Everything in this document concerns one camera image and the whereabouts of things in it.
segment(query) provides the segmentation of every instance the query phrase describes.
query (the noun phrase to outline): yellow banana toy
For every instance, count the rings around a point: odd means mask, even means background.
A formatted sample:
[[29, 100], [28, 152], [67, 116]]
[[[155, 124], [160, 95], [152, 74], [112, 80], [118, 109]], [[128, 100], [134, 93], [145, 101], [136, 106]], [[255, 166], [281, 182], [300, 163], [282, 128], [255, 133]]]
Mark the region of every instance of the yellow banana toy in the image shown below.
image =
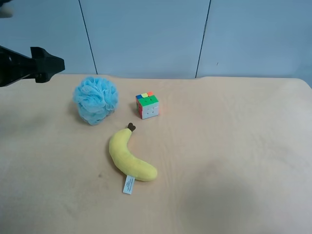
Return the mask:
[[129, 138], [135, 129], [136, 127], [129, 123], [127, 128], [116, 132], [109, 142], [109, 153], [114, 164], [126, 175], [141, 181], [151, 181], [157, 177], [157, 169], [134, 157], [127, 148]]

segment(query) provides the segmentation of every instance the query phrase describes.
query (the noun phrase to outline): table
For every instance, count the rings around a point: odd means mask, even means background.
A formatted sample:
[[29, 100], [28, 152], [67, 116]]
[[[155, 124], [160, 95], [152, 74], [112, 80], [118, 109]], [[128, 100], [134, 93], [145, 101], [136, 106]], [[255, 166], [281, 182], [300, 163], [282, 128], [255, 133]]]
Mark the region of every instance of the table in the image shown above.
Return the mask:
[[[90, 126], [72, 103], [86, 75], [22, 80], [0, 91], [2, 234], [312, 233], [312, 90], [298, 79], [108, 77], [120, 105]], [[158, 117], [135, 95], [153, 91]], [[128, 148], [158, 168], [122, 193], [108, 154]]]

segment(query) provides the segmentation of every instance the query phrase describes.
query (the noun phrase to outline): loofah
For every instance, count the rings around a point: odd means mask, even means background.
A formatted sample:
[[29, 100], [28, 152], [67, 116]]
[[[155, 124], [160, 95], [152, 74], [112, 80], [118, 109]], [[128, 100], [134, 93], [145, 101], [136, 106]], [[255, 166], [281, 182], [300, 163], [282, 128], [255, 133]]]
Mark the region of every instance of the loofah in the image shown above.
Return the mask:
[[105, 78], [87, 77], [76, 87], [73, 101], [77, 104], [80, 117], [96, 125], [117, 108], [118, 91]]

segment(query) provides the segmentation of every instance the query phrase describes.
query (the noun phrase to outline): banana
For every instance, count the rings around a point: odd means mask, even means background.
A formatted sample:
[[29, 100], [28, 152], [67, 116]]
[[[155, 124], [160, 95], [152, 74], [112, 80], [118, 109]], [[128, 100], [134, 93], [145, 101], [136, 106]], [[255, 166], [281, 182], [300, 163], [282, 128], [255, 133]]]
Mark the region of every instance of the banana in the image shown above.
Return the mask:
[[114, 164], [126, 175], [141, 181], [151, 181], [157, 177], [157, 169], [134, 157], [127, 148], [131, 133], [135, 129], [136, 127], [129, 123], [127, 128], [116, 132], [109, 141], [109, 153]]

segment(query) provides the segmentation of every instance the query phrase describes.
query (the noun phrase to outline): fabric tag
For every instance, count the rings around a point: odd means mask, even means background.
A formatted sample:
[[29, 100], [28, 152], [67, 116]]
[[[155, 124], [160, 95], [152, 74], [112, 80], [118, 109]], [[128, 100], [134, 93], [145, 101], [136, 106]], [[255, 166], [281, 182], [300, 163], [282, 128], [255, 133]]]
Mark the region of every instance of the fabric tag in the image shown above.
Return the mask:
[[133, 185], [135, 184], [135, 179], [132, 176], [127, 175], [126, 182], [125, 182], [125, 187], [123, 187], [123, 193], [125, 194], [131, 194]]

